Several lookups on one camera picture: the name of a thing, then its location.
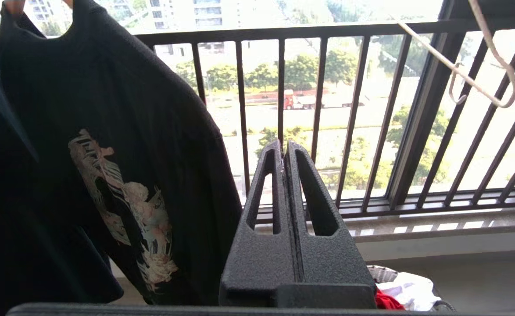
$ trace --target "clothes hanger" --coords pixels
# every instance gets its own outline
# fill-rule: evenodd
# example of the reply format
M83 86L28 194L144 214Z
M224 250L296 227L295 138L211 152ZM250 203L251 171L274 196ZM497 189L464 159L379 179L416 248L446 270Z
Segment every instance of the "clothes hanger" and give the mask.
M513 102L515 101L515 71L512 66L510 66L505 60L499 55L499 53L496 50L496 46L494 45L494 40L492 39L492 34L490 32L490 29L488 28L488 24L486 23L486 19L484 18L484 14L482 14L482 9L480 8L480 5L478 4L478 0L468 0L470 3L470 7L472 8L472 12L474 13L474 17L476 18L476 22L478 23L478 26L480 27L480 30L482 31L482 34L484 35L484 40L486 44L488 45L488 48L490 49L490 52L492 52L492 55L494 58L499 62L499 64L505 69L507 76L513 85L513 92L511 96L509 97L509 100L507 102L503 102L502 100L499 100L496 98L493 94L490 94L484 88L482 88L479 84L476 83L468 74L462 72L458 66L460 63L453 64L448 58L443 56L438 50L436 50L433 46L428 44L424 39L419 36L414 30L412 30L409 26L407 26L405 23L401 22L400 20L397 20L396 18L392 17L400 27L402 27L408 34L412 36L412 38L415 38L417 41L419 41L435 58L437 58L440 62L442 62L445 66L450 68L452 71L452 78L451 78L451 85L448 89L448 95L451 97L452 101L454 101L456 104L461 104L466 100L466 95L460 96L458 100L453 96L452 89L454 87L454 80L456 79L456 75L461 76L467 84L474 87L476 90L478 90L480 93L484 94L486 98L490 99L492 104L495 106L498 106L499 108L508 108L510 107Z
M74 0L62 0L69 8L73 8ZM25 0L4 0L4 5L8 12L13 16L21 16L23 14L23 6Z

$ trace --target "t-shirt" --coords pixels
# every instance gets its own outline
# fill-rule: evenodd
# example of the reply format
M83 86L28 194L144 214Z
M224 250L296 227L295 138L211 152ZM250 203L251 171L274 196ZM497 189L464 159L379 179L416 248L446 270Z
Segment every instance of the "t-shirt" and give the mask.
M0 68L43 183L87 188L77 208L105 224L86 222L87 233L145 300L217 304L241 205L221 132L191 87L93 0L74 1L55 39L3 8Z
M103 303L123 295L84 230L58 213L65 206L53 208L56 192L42 192L40 159L0 81L0 316L24 302Z

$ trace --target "red cloth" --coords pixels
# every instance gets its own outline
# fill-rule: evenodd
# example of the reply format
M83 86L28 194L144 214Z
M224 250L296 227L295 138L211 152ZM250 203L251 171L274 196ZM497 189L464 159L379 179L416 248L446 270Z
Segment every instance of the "red cloth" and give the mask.
M378 288L376 289L374 300L376 302L376 308L378 309L404 309L404 306L395 298L390 295L383 294Z

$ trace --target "laundry basket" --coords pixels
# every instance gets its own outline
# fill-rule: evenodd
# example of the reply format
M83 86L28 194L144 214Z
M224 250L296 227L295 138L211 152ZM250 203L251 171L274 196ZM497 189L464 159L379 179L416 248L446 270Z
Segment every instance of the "laundry basket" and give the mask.
M392 282L398 276L396 270L386 268L385 266L367 266L370 275L376 283ZM430 312L456 312L454 307L444 300L435 302Z

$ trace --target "white cloth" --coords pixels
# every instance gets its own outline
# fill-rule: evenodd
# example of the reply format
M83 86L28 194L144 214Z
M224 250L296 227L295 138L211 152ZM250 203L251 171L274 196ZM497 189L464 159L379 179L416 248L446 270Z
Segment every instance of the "white cloth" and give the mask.
M423 276L399 272L392 282L377 284L384 294L394 297L406 310L426 312L439 297L433 295L433 282Z

